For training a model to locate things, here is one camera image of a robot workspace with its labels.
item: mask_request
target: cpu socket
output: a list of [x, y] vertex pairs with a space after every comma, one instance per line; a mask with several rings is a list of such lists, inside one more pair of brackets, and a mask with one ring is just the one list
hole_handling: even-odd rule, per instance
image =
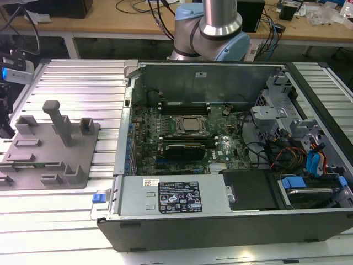
[[202, 116], [181, 116], [176, 118], [178, 135], [206, 134], [205, 119]]

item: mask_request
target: black box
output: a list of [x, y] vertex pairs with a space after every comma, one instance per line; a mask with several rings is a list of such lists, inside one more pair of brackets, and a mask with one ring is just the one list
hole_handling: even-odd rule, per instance
[[[48, 14], [51, 17], [85, 18], [92, 3], [93, 0], [38, 0], [27, 3], [26, 9], [34, 13]], [[9, 15], [12, 15], [18, 6], [8, 4], [4, 7]]]
[[265, 0], [239, 0], [238, 13], [243, 18], [243, 31], [256, 32], [265, 7]]
[[280, 19], [292, 21], [298, 7], [284, 4], [281, 8]]

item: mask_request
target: gray plastic block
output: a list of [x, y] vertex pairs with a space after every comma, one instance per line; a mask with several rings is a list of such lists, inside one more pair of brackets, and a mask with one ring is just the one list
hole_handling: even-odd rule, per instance
[[66, 130], [66, 124], [62, 118], [60, 111], [60, 103], [57, 100], [47, 100], [43, 105], [43, 111], [50, 116], [53, 125], [55, 126], [55, 131], [60, 135], [63, 144], [66, 147], [71, 146], [72, 138], [70, 131]]
[[6, 155], [5, 159], [10, 162], [32, 162], [35, 157], [32, 153], [9, 153]]
[[77, 184], [84, 180], [85, 175], [80, 165], [76, 167], [75, 171], [72, 171], [71, 167], [67, 165], [64, 171], [64, 177], [66, 177], [70, 184]]
[[0, 164], [0, 172], [17, 172], [17, 169], [13, 166], [13, 163]]
[[21, 116], [15, 124], [17, 130], [24, 137], [31, 137], [34, 135], [33, 130], [31, 129], [34, 126], [38, 126], [38, 123], [33, 116]]
[[[65, 130], [71, 131], [71, 121], [70, 121], [69, 117], [67, 115], [63, 115], [62, 118], [64, 119]], [[56, 130], [54, 124], [52, 125], [52, 127], [53, 127], [55, 134], [59, 134], [58, 131]]]
[[15, 141], [14, 145], [16, 147], [35, 147], [40, 145], [39, 139], [29, 139], [29, 140], [22, 140], [22, 141]]
[[[0, 163], [0, 171], [12, 182], [0, 185], [0, 190], [81, 189], [87, 185], [100, 125], [91, 118], [71, 123], [67, 116], [61, 116], [58, 106], [55, 101], [43, 106], [56, 123], [58, 134], [53, 124], [32, 126], [34, 119], [24, 119], [32, 134], [25, 130], [25, 135], [19, 131], [15, 136]], [[63, 144], [67, 135], [70, 146]]]
[[8, 175], [0, 175], [0, 186], [11, 186], [13, 183], [13, 179], [11, 179]]
[[46, 164], [45, 168], [48, 169], [48, 171], [64, 171], [65, 170], [65, 164], [61, 162], [53, 163], [53, 164]]
[[94, 122], [91, 118], [82, 118], [79, 121], [82, 135], [91, 135], [94, 132]]
[[58, 174], [42, 174], [42, 179], [40, 180], [43, 185], [60, 185], [62, 184], [62, 179]]

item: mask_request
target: screw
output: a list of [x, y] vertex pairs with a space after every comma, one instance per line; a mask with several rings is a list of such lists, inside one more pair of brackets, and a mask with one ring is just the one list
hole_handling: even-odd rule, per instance
[[235, 203], [236, 199], [233, 194], [228, 194], [228, 200], [230, 203]]

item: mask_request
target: wooden table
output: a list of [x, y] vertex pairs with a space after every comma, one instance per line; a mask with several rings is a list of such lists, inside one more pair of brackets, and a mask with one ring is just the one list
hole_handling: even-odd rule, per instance
[[[167, 37], [160, 31], [151, 14], [125, 14], [116, 10], [117, 0], [95, 0], [90, 13], [85, 19], [52, 18], [50, 24], [38, 25], [40, 35], [60, 36], [64, 38], [69, 55], [72, 59], [79, 58], [79, 52], [75, 38], [111, 38], [111, 39], [153, 39], [166, 40]], [[345, 26], [333, 23], [331, 25], [311, 26], [304, 17], [293, 18], [291, 22], [279, 20], [279, 14], [270, 9], [270, 5], [276, 0], [266, 1], [266, 11], [275, 23], [286, 26], [280, 43], [287, 45], [309, 45], [309, 46], [353, 46], [353, 30]], [[141, 3], [141, 9], [148, 9], [148, 5]], [[130, 0], [119, 4], [119, 8], [133, 12]], [[163, 20], [167, 28], [174, 32], [174, 16], [162, 8]], [[23, 17], [17, 17], [13, 24], [16, 29], [24, 35], [33, 35], [28, 21]], [[256, 33], [249, 33], [252, 39], [252, 52], [257, 49], [268, 37], [268, 27], [261, 22]]]

